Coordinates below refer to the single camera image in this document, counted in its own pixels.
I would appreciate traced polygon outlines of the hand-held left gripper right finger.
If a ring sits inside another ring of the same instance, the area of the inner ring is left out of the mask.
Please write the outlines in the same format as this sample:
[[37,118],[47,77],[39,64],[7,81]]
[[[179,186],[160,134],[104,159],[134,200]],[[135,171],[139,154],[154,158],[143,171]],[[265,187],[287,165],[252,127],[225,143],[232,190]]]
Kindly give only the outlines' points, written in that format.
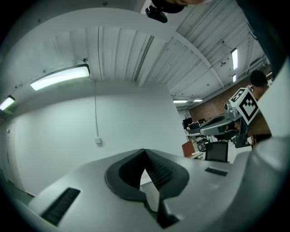
[[162,223],[145,217],[146,232],[235,231],[229,209],[242,182],[248,152],[238,154],[232,164],[157,150],[145,153],[155,173],[169,176],[159,188]]

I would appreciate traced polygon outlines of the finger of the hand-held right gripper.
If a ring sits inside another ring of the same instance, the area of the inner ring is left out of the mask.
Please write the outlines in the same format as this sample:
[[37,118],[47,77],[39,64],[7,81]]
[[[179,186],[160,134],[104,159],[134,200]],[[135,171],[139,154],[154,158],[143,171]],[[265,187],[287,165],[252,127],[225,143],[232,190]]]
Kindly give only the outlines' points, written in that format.
[[223,135],[225,134],[225,128],[228,124],[210,124],[210,125],[203,125],[200,128],[200,134],[205,136],[211,135]]
[[212,119],[206,121],[205,124],[215,124],[215,123],[221,124],[221,123],[225,122],[226,120],[227,120],[227,117],[225,115],[220,115],[220,116],[217,116],[215,118],[212,118]]

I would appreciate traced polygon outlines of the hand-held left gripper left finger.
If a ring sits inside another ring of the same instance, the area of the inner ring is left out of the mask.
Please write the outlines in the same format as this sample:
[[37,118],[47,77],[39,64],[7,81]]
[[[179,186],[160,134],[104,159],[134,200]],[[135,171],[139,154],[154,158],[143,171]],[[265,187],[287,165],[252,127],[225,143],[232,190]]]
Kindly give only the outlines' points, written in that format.
[[[166,232],[141,202],[123,200],[105,182],[106,169],[131,155],[127,151],[91,161],[70,171],[29,204],[31,220],[42,232]],[[79,190],[58,225],[43,218],[43,213],[65,190]]]

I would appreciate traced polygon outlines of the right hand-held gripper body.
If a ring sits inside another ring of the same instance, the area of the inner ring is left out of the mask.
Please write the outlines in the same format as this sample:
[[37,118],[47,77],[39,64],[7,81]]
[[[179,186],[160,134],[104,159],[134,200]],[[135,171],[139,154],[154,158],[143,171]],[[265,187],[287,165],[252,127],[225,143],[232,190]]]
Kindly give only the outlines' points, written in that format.
[[249,88],[240,88],[224,105],[225,114],[233,121],[239,122],[239,128],[233,127],[227,132],[233,132],[230,136],[236,148],[250,146],[247,140],[249,125],[259,112],[257,100]]

